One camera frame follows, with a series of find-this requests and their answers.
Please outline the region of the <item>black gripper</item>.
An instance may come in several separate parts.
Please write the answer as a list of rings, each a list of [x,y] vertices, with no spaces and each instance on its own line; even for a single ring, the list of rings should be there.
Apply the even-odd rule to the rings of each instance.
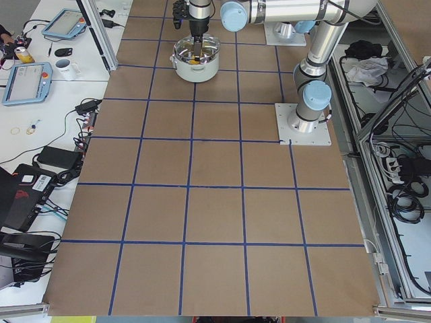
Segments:
[[[209,30],[209,18],[201,20],[190,20],[189,28],[193,36],[193,55],[194,59],[201,59],[203,35]]]

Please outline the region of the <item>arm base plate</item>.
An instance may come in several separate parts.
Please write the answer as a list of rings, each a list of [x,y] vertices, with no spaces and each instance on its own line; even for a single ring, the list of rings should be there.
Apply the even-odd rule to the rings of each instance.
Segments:
[[[331,138],[324,112],[315,121],[304,121],[296,114],[297,104],[275,104],[277,130],[281,145],[330,146]]]
[[[286,22],[265,22],[266,44],[271,46],[306,46],[304,34],[296,33]]]

